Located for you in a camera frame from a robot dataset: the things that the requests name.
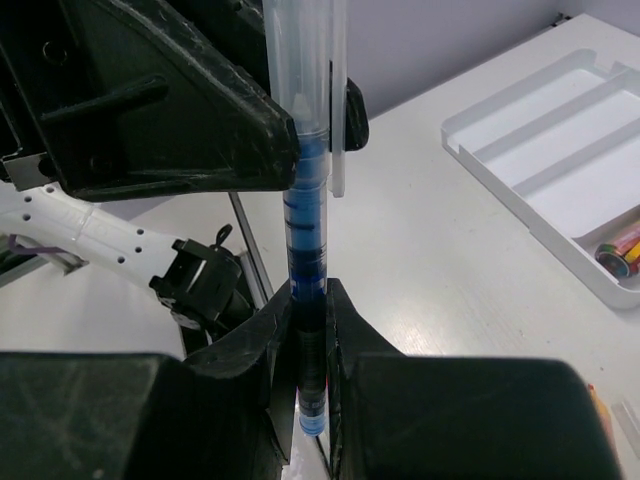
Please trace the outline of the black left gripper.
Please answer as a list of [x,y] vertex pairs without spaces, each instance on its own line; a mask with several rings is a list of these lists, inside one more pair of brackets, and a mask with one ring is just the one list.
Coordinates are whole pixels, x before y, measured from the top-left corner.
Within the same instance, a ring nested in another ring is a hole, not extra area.
[[5,1],[1,48],[65,191],[282,191],[291,117],[175,1]]

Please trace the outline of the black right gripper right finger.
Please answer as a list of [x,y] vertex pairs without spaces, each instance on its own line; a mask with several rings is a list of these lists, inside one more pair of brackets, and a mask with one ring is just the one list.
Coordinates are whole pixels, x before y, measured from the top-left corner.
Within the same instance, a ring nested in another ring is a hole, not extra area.
[[583,378],[556,359],[407,355],[327,292],[336,479],[619,479]]

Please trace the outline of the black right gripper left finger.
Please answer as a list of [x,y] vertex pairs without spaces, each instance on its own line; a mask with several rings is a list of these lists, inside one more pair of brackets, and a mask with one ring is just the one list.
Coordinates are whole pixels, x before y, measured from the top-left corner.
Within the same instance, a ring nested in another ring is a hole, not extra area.
[[1,357],[5,479],[277,479],[295,381],[290,298],[185,360],[156,353]]

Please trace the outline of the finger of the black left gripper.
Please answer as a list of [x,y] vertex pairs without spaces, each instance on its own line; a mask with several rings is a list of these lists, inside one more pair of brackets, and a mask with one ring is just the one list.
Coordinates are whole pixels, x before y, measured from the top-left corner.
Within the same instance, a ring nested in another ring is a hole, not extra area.
[[362,150],[369,141],[369,120],[361,89],[351,79],[346,85],[345,149]]

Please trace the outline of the pink capped crayon tube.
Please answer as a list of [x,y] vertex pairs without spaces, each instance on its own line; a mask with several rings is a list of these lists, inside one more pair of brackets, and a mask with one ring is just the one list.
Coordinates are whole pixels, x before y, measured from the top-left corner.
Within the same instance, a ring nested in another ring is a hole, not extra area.
[[619,231],[612,240],[598,246],[595,260],[614,278],[628,279],[639,274],[639,222]]

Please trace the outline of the dark blue gel pen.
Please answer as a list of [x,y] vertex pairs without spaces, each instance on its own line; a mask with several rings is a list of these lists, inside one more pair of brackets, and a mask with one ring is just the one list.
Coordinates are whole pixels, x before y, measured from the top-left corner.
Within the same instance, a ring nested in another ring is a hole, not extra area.
[[295,181],[283,194],[283,204],[291,325],[299,353],[299,422],[306,435],[317,437],[326,426],[328,134],[305,134],[299,140]]

